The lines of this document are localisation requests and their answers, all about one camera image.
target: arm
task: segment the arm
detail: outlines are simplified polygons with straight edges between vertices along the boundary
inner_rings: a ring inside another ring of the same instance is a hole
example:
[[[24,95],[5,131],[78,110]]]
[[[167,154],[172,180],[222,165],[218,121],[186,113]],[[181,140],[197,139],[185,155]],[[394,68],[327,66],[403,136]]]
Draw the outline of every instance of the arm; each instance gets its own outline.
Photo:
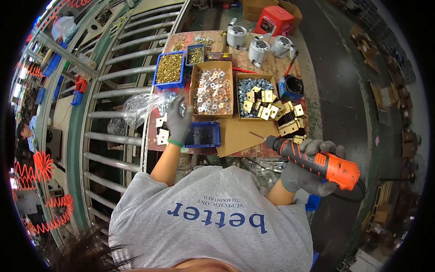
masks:
[[[282,185],[281,179],[279,179],[273,186],[267,199],[275,206],[290,205],[293,204],[293,197],[295,194],[296,192],[287,191]]]
[[[192,125],[191,105],[187,107],[184,117],[180,115],[180,104],[183,100],[184,96],[178,97],[167,108],[169,143],[150,175],[155,181],[166,183],[168,186],[174,185],[181,147]]]
[[[166,183],[169,187],[173,186],[180,151],[181,147],[169,143],[150,176],[157,182]]]

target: black handle grip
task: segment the black handle grip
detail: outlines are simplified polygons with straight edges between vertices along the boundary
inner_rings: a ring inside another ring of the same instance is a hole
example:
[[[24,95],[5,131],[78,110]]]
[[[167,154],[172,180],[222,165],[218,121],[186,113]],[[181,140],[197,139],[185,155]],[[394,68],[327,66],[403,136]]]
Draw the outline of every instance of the black handle grip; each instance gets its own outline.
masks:
[[[315,156],[308,156],[305,152],[299,150],[298,144],[290,140],[283,141],[277,153],[289,159],[289,161],[296,163],[298,166],[326,178],[329,161],[328,156],[322,153],[317,153]]]

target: gray work glove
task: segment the gray work glove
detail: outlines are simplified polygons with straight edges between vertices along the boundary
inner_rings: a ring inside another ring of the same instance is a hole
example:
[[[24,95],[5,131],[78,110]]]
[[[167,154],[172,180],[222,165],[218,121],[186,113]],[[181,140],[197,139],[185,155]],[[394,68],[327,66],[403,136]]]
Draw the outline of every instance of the gray work glove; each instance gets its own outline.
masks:
[[[167,128],[169,129],[169,141],[175,141],[184,144],[186,137],[192,125],[193,106],[189,105],[186,108],[184,117],[180,114],[180,104],[184,100],[184,96],[174,99],[167,108]]]
[[[345,148],[342,145],[335,146],[331,141],[305,139],[299,145],[299,149],[309,156],[323,151],[333,153],[342,159],[346,157]],[[292,162],[287,163],[286,168],[281,173],[281,182],[287,191],[296,192],[302,188],[307,193],[322,197],[332,194],[337,188],[335,182],[326,181],[322,184],[324,179]]]

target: white cylindrical part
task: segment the white cylindrical part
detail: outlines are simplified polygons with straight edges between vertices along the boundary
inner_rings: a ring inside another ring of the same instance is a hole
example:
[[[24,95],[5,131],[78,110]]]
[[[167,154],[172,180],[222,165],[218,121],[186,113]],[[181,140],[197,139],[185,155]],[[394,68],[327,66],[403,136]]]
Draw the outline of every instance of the white cylindrical part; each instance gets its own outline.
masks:
[[[276,36],[271,51],[276,57],[285,57],[291,47],[293,47],[293,42],[289,38]]]
[[[228,26],[227,43],[229,46],[237,48],[243,46],[246,37],[246,28],[241,26]]]
[[[265,41],[253,39],[249,46],[249,60],[259,64],[262,63],[266,51],[269,51],[270,48],[270,45]]]

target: concrete floor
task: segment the concrete floor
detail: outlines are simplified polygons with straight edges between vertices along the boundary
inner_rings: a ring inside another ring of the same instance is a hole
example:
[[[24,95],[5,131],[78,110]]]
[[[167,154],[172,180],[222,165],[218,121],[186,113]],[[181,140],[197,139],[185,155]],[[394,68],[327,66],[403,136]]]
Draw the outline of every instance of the concrete floor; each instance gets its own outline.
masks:
[[[334,271],[346,254],[359,243],[361,224],[375,199],[376,174],[397,178],[401,165],[401,118],[392,108],[389,125],[378,123],[375,99],[368,80],[386,84],[364,64],[362,54],[350,37],[351,19],[325,0],[291,0],[303,14],[299,30],[291,37],[301,52],[298,58],[304,82],[311,137],[342,144],[347,159],[356,162],[367,186],[366,199],[347,203],[333,196],[322,198],[310,214],[314,249],[320,256],[313,271]],[[223,30],[233,17],[248,30],[255,22],[244,21],[242,8],[221,7],[195,10],[189,31]],[[343,192],[359,194],[358,189]]]

